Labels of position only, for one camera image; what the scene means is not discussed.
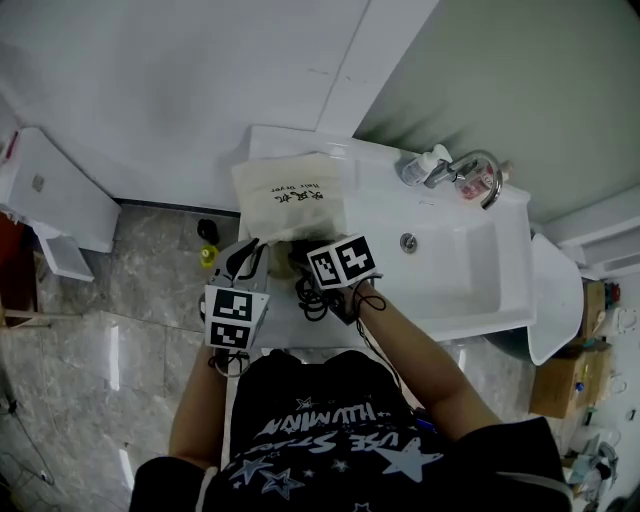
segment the sink basin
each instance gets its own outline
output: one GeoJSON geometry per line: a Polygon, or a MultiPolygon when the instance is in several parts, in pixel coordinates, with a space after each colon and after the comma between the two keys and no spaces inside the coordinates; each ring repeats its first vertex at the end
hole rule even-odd
{"type": "Polygon", "coordinates": [[[366,237],[384,274],[378,289],[412,320],[497,311],[500,269],[491,217],[433,197],[403,200],[404,192],[345,198],[349,232],[366,237]],[[415,236],[411,254],[400,244],[405,233],[415,236]]]}
{"type": "MultiPolygon", "coordinates": [[[[482,210],[459,198],[452,183],[408,187],[395,169],[412,158],[377,144],[272,127],[253,127],[250,159],[321,152],[340,170],[349,234],[363,234],[384,293],[436,341],[531,325],[533,263],[526,206],[529,195],[505,186],[482,210]],[[411,233],[413,253],[400,240],[411,233]]],[[[239,238],[249,233],[240,218],[239,238]]],[[[269,311],[256,347],[362,347],[353,326],[334,315],[321,328],[304,318],[295,279],[269,278],[269,311]]]]}

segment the tiled floor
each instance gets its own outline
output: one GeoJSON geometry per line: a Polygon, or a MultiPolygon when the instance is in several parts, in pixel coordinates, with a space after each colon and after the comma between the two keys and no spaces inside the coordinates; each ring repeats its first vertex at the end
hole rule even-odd
{"type": "MultiPolygon", "coordinates": [[[[127,510],[130,465],[166,453],[171,422],[202,339],[197,301],[207,278],[196,225],[202,215],[125,207],[112,254],[91,253],[93,283],[48,272],[45,311],[79,312],[50,330],[0,333],[0,351],[20,418],[45,459],[53,487],[22,474],[15,459],[43,462],[12,416],[0,417],[0,472],[27,510],[127,510]]],[[[237,219],[214,217],[220,246],[235,241],[237,219]]],[[[533,367],[483,339],[445,344],[482,397],[505,421],[527,418],[533,367]]],[[[309,363],[336,351],[294,351],[309,363]]],[[[230,386],[228,403],[234,387],[230,386]]],[[[566,422],[552,424],[559,440],[566,422]]]]}

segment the white bag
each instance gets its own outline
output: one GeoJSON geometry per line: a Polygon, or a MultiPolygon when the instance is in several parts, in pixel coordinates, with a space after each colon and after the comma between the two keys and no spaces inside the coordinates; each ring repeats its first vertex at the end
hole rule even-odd
{"type": "Polygon", "coordinates": [[[340,176],[329,156],[250,160],[232,174],[242,218],[261,243],[334,240],[345,233],[340,176]]]}

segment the faucet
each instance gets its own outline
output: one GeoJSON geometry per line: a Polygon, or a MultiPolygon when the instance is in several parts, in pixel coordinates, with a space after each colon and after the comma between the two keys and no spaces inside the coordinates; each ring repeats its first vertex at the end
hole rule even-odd
{"type": "Polygon", "coordinates": [[[486,161],[493,169],[493,184],[489,195],[482,200],[480,206],[485,210],[495,203],[502,191],[502,171],[498,160],[488,151],[476,149],[464,155],[462,158],[454,162],[441,161],[438,166],[431,171],[424,184],[428,188],[436,188],[443,181],[454,182],[456,180],[465,180],[470,172],[478,167],[478,161],[486,161]]]}

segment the person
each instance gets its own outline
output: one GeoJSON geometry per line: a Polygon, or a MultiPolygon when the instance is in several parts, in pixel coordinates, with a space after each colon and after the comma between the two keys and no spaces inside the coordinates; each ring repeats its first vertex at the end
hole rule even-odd
{"type": "Polygon", "coordinates": [[[428,421],[361,352],[305,365],[275,350],[238,382],[230,462],[219,470],[226,378],[203,345],[169,456],[137,471],[131,511],[571,510],[544,418],[502,424],[451,357],[369,283],[344,293],[428,421]]]}

